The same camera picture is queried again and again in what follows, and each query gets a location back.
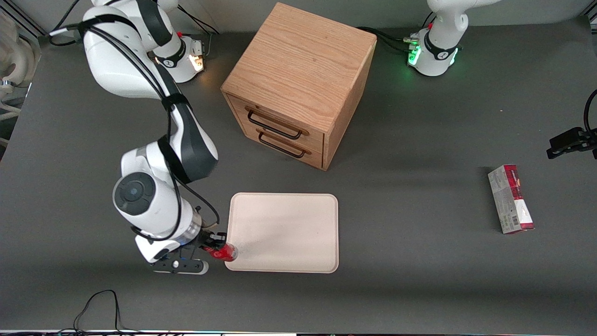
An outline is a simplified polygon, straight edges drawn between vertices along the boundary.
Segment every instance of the green led light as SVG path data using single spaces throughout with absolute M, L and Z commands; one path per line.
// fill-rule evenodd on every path
M 417 64 L 419 55 L 421 55 L 421 47 L 417 46 L 413 51 L 411 51 L 411 54 L 412 55 L 408 57 L 408 63 L 410 63 L 410 65 L 415 65 Z
M 450 61 L 450 65 L 454 64 L 454 60 L 456 59 L 456 54 L 458 53 L 458 48 L 454 50 L 454 55 L 452 56 L 452 60 Z

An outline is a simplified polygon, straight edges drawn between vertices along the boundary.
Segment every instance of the red can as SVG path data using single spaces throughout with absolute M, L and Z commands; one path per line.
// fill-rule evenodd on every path
M 210 253 L 212 257 L 215 259 L 220 259 L 223 261 L 234 261 L 238 256 L 238 250 L 233 244 L 224 245 L 223 248 L 216 250 L 208 247 L 203 247 L 204 250 Z

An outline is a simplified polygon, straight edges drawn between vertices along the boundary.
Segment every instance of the beige tray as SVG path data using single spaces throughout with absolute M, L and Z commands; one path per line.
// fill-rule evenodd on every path
M 239 193 L 230 201 L 232 271 L 332 273 L 338 268 L 338 200 L 330 194 Z

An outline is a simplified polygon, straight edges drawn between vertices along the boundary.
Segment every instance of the cable strap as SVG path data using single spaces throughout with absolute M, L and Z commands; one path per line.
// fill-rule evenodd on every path
M 179 180 L 181 180 L 183 183 L 185 183 L 185 184 L 190 183 L 190 179 L 189 179 L 188 175 L 186 174 L 186 172 L 184 171 L 182 162 L 180 162 L 178 155 L 176 155 L 176 153 L 174 152 L 174 149 L 172 148 L 172 146 L 170 146 L 170 143 L 168 141 L 168 136 L 165 135 L 165 136 L 159 138 L 158 147 L 159 147 L 159 151 L 162 152 L 162 155 L 164 156 L 164 160 L 166 160 L 166 162 L 170 166 L 170 170 L 172 171 L 172 174 L 174 174 L 174 176 L 178 177 Z
M 137 30 L 135 25 L 130 20 L 125 19 L 122 16 L 118 16 L 118 15 L 114 15 L 114 14 L 98 15 L 98 16 L 94 17 L 93 19 L 82 21 L 77 26 L 77 30 L 79 30 L 79 34 L 81 34 L 81 37 L 83 37 L 85 35 L 85 32 L 90 27 L 95 26 L 98 23 L 114 23 L 114 22 L 124 23 L 125 25 L 130 26 L 137 33 L 139 33 L 139 31 Z
M 186 104 L 190 106 L 189 100 L 186 99 L 186 97 L 180 92 L 171 94 L 168 97 L 164 97 L 162 99 L 162 105 L 164 106 L 166 111 L 172 111 L 174 109 L 174 105 L 176 104 Z

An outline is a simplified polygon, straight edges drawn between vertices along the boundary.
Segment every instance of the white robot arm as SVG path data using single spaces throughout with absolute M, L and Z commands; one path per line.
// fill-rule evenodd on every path
M 174 31 L 166 12 L 178 7 L 178 0 L 91 0 L 94 6 L 121 10 L 139 35 L 146 52 L 153 52 L 177 83 L 191 80 L 204 68 L 203 46 Z
M 427 76 L 439 76 L 454 63 L 458 42 L 469 27 L 466 10 L 495 4 L 501 0 L 427 0 L 435 12 L 433 27 L 411 34 L 412 52 L 408 64 Z
M 113 189 L 113 202 L 133 225 L 136 243 L 155 271 L 203 274 L 207 263 L 193 258 L 164 261 L 186 244 L 230 253 L 234 247 L 215 239 L 199 213 L 180 197 L 176 181 L 186 183 L 207 177 L 218 153 L 203 131 L 186 98 L 168 71 L 148 58 L 143 32 L 121 10 L 98 6 L 89 9 L 78 26 L 85 54 L 96 81 L 122 97 L 160 99 L 176 124 L 176 132 L 133 149 L 122 156 L 122 178 Z

